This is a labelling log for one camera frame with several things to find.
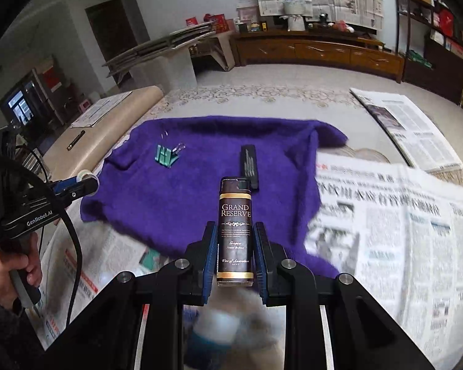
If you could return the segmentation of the brown grand reserve lighter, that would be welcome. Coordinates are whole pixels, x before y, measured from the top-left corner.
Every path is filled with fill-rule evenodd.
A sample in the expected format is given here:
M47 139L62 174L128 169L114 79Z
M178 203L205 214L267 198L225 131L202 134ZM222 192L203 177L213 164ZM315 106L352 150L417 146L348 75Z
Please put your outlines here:
M254 274L249 180L240 177L222 178L218 209L217 285L250 287Z

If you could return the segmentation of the blue white lotion tube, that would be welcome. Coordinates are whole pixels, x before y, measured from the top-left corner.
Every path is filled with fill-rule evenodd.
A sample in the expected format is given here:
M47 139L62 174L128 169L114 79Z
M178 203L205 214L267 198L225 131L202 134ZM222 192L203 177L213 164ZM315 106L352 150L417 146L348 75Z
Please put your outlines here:
M214 289L186 340L185 369L282 369L284 310L246 288Z

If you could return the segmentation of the green binder clip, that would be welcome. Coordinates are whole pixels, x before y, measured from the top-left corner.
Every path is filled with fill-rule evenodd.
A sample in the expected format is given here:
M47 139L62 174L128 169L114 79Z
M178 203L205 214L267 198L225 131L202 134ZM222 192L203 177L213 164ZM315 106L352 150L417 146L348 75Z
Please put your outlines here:
M168 137L169 133L164 130L161 133L161 142L156 145L155 162L167 169L170 169L171 166L180 159L180 153L186 148L186 145L184 143L178 143L175 147L169 148L165 145Z

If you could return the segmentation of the white tape roll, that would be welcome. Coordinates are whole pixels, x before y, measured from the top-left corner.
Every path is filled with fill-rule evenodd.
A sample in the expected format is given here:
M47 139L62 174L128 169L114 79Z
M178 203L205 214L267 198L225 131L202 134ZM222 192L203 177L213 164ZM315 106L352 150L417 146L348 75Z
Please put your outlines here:
M88 170L81 170L80 172L77 173L76 176L77 182L85 181L85 180L93 180L96 183L96 186L99 186L99 180L96 175Z

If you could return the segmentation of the black pen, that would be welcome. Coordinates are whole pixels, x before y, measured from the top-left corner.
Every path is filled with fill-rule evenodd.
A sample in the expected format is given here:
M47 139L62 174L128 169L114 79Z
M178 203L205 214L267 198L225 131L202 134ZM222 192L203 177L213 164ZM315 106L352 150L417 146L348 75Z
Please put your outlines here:
M74 139L73 141L67 145L67 151L71 151L72 148L79 142L80 139L85 135L86 131L82 130Z

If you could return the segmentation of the purple towel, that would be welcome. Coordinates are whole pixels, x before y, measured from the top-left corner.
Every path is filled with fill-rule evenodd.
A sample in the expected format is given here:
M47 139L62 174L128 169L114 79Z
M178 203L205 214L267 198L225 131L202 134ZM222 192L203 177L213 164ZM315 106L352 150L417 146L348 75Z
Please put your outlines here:
M155 162L161 133L165 145L184 143L170 169ZM221 179L238 176L242 145L257 152L259 191L252 218L268 239L314 274L336 277L326 260L304 246L309 221L320 207L315 179L318 149L338 148L346 135L317 120L207 116L153 119L133 129L104 161L98 192L82 200L84 221L101 220L167 257L182 255L218 218Z

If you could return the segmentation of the paper sheet on side table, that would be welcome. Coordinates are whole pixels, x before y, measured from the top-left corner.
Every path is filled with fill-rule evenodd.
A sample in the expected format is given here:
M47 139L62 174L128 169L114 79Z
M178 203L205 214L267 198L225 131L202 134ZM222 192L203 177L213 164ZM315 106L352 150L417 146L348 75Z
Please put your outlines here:
M71 128L91 128L98 123L103 116L108 114L112 109L117 107L123 100L132 94L131 91L114 94L112 96L100 99L92 105L87 111L79 116L70 125Z

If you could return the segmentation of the large newspaper spread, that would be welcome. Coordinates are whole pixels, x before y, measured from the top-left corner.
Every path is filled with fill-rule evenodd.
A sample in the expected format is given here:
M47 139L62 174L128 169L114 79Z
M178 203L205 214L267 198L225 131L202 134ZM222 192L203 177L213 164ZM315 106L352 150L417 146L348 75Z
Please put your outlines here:
M309 254L354 276L437 369L463 357L463 186L320 153Z

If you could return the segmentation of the dark door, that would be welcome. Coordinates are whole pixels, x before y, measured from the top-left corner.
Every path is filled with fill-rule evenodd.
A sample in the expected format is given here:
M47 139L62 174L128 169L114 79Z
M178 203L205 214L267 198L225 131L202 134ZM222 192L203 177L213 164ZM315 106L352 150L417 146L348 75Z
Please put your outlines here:
M106 62L137 45L122 0L108 0L85 11Z

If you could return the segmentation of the folded cardboard stack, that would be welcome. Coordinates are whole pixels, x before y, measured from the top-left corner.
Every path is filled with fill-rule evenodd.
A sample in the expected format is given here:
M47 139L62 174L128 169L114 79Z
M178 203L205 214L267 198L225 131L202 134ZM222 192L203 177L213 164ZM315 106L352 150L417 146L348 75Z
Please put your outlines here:
M108 68L108 77L113 77L115 74L128 71L137 64L155 59L161 55L174 53L212 35L215 35L213 22L192 25L172 32L163 38L150 40L130 48L122 54L109 59L102 66Z

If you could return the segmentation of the folded newspaper stack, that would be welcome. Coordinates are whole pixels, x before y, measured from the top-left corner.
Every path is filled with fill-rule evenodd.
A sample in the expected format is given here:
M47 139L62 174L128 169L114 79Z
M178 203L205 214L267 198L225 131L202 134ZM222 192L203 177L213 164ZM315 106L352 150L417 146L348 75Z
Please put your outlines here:
M429 173L463 169L463 161L439 128L407 96L358 88L350 92L389 134L410 166Z

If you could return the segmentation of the wooden tv cabinet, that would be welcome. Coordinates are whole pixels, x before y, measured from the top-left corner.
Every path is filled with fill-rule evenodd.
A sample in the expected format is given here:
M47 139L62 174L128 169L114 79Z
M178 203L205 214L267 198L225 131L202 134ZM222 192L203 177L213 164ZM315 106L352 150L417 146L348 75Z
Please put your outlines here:
M313 31L270 30L235 34L231 50L238 66L305 64L344 68L401 82L404 60L384 43L363 34L327 28Z

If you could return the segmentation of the dark display shelf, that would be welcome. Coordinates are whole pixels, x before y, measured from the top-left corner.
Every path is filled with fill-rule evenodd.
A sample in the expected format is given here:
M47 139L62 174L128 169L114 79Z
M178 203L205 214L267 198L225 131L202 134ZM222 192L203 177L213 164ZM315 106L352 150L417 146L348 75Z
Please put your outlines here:
M402 80L455 104L463 92L463 26L442 0L396 1Z

